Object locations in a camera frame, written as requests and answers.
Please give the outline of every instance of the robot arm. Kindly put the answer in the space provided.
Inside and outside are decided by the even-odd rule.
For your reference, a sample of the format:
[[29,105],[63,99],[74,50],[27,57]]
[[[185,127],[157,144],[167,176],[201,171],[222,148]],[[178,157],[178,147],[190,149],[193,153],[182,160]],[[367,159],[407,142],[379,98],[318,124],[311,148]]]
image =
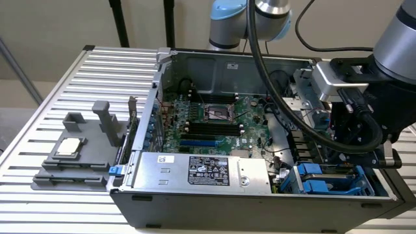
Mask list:
[[[287,0],[255,0],[255,29],[258,39],[282,38],[290,25]],[[246,0],[215,0],[210,11],[209,50],[238,51],[246,38]]]

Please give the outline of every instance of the wall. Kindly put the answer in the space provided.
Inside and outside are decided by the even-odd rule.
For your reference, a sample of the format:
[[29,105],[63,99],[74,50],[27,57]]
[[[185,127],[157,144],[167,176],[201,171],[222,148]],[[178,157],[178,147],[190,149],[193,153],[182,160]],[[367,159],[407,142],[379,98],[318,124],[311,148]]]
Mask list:
[[[294,18],[307,1],[290,1]],[[175,0],[177,47],[205,48],[211,2]],[[373,46],[399,2],[317,0],[303,16],[301,34],[315,47]],[[162,0],[122,0],[122,8],[131,47],[163,46]],[[42,81],[59,79],[85,44],[118,46],[107,0],[0,0],[0,36],[27,77]],[[325,58],[367,54],[307,51],[293,27],[279,42],[269,43],[269,52]],[[0,70],[0,79],[15,78],[1,59]]]

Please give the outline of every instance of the motherboard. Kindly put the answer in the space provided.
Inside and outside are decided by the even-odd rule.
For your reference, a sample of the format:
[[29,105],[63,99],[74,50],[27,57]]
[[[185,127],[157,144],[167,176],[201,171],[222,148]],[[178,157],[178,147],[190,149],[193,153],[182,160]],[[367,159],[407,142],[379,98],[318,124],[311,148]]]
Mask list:
[[229,155],[271,159],[265,119],[266,102],[257,96],[166,94],[162,103],[165,153]]

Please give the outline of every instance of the black pole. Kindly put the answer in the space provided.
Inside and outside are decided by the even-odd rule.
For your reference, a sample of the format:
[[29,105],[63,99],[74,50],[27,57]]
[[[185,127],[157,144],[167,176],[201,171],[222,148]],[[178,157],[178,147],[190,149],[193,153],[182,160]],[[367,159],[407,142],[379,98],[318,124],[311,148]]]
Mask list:
[[117,27],[117,34],[121,47],[129,47],[129,37],[127,32],[125,29],[123,23],[123,16],[122,16],[122,9],[121,9],[121,0],[107,0],[109,6],[111,9],[111,14],[114,17],[115,27]]
[[166,46],[174,48],[174,0],[162,0],[163,31],[166,34]]

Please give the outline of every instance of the warning label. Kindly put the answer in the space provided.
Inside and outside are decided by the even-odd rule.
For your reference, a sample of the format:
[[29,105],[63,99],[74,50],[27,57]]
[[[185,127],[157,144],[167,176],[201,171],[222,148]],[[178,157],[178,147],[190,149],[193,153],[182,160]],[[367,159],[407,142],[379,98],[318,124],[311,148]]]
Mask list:
[[229,186],[227,158],[189,157],[187,183]]

